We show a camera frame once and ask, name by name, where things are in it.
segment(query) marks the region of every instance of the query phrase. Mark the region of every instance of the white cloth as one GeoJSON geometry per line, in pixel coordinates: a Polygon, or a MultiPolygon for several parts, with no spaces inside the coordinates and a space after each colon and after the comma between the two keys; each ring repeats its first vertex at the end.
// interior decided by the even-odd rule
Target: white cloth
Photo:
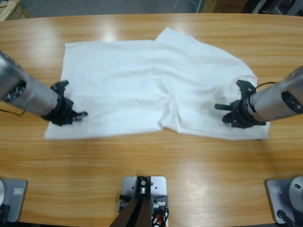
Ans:
{"type": "Polygon", "coordinates": [[[269,124],[248,129],[222,122],[214,104],[240,98],[238,79],[257,78],[240,59],[165,29],[156,41],[66,44],[62,80],[75,111],[72,125],[49,124],[46,139],[84,139],[160,131],[230,140],[267,139],[269,124]]]}

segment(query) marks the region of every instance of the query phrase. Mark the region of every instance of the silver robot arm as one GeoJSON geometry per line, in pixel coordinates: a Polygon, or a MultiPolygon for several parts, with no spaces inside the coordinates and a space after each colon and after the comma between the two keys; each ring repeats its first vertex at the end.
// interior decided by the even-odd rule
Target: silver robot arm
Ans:
{"type": "Polygon", "coordinates": [[[303,66],[260,92],[247,81],[238,80],[237,85],[241,91],[241,100],[230,105],[215,105],[216,109],[230,111],[222,120],[231,123],[232,127],[264,125],[303,113],[303,66]]]}
{"type": "Polygon", "coordinates": [[[72,110],[73,102],[64,97],[66,85],[68,81],[45,86],[0,51],[0,100],[54,124],[72,124],[88,114],[72,110]]]}

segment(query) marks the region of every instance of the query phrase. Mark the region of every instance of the wooden table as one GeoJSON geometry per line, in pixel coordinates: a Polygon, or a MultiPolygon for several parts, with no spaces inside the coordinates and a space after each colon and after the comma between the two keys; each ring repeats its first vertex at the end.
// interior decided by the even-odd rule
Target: wooden table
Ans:
{"type": "MultiPolygon", "coordinates": [[[[0,23],[0,49],[47,85],[61,76],[64,44],[155,39],[165,28],[243,59],[259,83],[303,63],[303,18],[247,14],[52,17],[0,23]]],[[[4,103],[1,108],[9,108],[4,103]]],[[[95,140],[45,141],[47,122],[0,113],[0,175],[28,180],[20,221],[108,226],[127,175],[167,178],[170,226],[273,222],[264,187],[303,174],[302,116],[271,124],[268,141],[228,141],[169,130],[95,140]]]]}

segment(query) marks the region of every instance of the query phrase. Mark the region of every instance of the gray metal base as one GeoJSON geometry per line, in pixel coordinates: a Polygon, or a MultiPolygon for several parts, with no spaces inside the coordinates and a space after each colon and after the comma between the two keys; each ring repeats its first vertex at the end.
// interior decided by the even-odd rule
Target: gray metal base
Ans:
{"type": "Polygon", "coordinates": [[[27,181],[2,179],[5,187],[5,196],[3,204],[9,205],[8,222],[16,222],[21,215],[21,209],[25,192],[27,189],[27,181]]]}
{"type": "Polygon", "coordinates": [[[278,210],[283,210],[286,215],[294,221],[294,214],[291,210],[289,203],[289,186],[293,179],[278,179],[278,180],[268,180],[265,185],[267,188],[267,194],[269,196],[270,206],[272,209],[272,214],[274,220],[278,224],[284,224],[285,222],[278,217],[276,214],[278,210]]]}
{"type": "MultiPolygon", "coordinates": [[[[134,197],[136,191],[136,176],[126,176],[123,179],[122,195],[134,197]]],[[[151,196],[167,195],[166,178],[164,176],[151,176],[151,196]]],[[[166,226],[169,227],[169,219],[166,221],[166,226]]]]}

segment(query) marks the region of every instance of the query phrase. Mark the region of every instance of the label sticker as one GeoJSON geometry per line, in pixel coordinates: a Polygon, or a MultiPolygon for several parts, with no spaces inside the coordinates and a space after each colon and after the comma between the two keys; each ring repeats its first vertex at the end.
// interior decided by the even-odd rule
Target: label sticker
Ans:
{"type": "Polygon", "coordinates": [[[23,194],[23,188],[14,189],[14,195],[22,195],[22,194],[23,194]]]}
{"type": "Polygon", "coordinates": [[[274,193],[274,194],[281,194],[282,193],[282,190],[280,187],[272,187],[271,188],[271,191],[274,193]]]}

